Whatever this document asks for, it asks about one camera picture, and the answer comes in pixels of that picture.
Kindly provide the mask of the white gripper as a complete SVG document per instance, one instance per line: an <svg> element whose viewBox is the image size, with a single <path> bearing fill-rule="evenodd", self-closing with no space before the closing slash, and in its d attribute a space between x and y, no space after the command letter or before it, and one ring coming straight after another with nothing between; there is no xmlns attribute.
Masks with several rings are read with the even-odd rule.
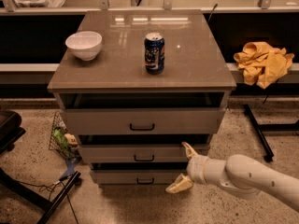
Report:
<svg viewBox="0 0 299 224"><path fill-rule="evenodd" d="M175 194L189 189L196 184L219 185L225 169L226 161L210 159L208 156L198 155L195 149L187 142L181 143L185 147L186 157L189 160L187 174L180 174L177 179L165 190Z"/></svg>

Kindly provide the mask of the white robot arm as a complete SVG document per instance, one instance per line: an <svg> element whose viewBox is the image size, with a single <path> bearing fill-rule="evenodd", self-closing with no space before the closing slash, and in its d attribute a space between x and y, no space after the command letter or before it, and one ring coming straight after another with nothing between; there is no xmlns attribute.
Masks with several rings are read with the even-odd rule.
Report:
<svg viewBox="0 0 299 224"><path fill-rule="evenodd" d="M194 184L215 185L242 199L253 199L261 191L299 211L299 180L277 172L245 155L235 154L226 161L198 154L183 142L189 160L187 174L180 174L166 188L168 193L179 193Z"/></svg>

